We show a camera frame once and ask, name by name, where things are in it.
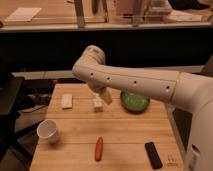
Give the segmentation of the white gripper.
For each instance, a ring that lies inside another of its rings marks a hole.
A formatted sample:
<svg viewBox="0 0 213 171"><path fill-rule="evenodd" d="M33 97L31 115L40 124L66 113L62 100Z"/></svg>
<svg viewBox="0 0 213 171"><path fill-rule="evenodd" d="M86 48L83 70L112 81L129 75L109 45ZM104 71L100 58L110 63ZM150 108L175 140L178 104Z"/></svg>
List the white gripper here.
<svg viewBox="0 0 213 171"><path fill-rule="evenodd" d="M95 84L95 83L88 83L88 87L95 93L100 93L100 98L107 104L112 103L112 98L110 92L103 86Z"/></svg>

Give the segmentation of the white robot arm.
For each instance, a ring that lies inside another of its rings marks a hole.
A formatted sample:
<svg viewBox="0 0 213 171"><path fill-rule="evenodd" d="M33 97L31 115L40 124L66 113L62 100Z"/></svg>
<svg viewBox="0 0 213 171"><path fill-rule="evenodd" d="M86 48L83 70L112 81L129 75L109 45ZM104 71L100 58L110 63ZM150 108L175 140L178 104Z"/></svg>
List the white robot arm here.
<svg viewBox="0 0 213 171"><path fill-rule="evenodd" d="M213 77L172 70L113 67L88 46L72 68L74 76L101 95L108 87L170 103L192 114L184 171L213 171Z"/></svg>

